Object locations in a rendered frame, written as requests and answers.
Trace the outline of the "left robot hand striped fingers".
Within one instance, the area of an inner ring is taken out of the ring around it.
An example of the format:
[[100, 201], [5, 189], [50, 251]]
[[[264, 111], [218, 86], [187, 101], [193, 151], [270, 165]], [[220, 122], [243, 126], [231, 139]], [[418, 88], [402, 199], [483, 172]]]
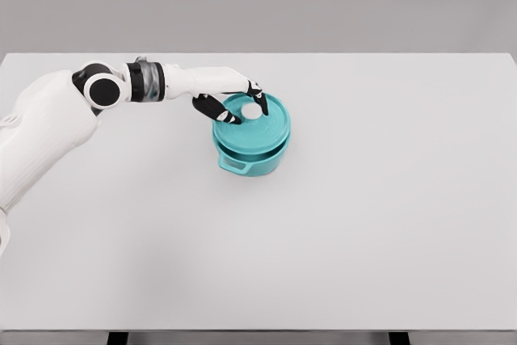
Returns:
[[269, 115], [267, 97], [257, 82], [227, 67], [208, 67], [191, 69], [194, 86], [190, 91], [193, 107], [209, 119], [240, 124], [239, 116], [234, 115], [214, 95], [245, 94], [251, 97], [261, 108], [265, 116]]

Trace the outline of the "teal pot lid white knob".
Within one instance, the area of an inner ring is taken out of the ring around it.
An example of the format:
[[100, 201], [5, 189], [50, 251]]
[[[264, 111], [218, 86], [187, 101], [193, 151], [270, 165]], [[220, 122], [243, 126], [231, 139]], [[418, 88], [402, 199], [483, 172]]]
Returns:
[[242, 119], [240, 124], [215, 121], [212, 123], [212, 135], [226, 149], [239, 154], [264, 154], [282, 144], [290, 134], [291, 120], [288, 110], [273, 95], [267, 97], [268, 116], [248, 119], [242, 108], [251, 104], [258, 106], [248, 95], [230, 95], [223, 105], [234, 115]]

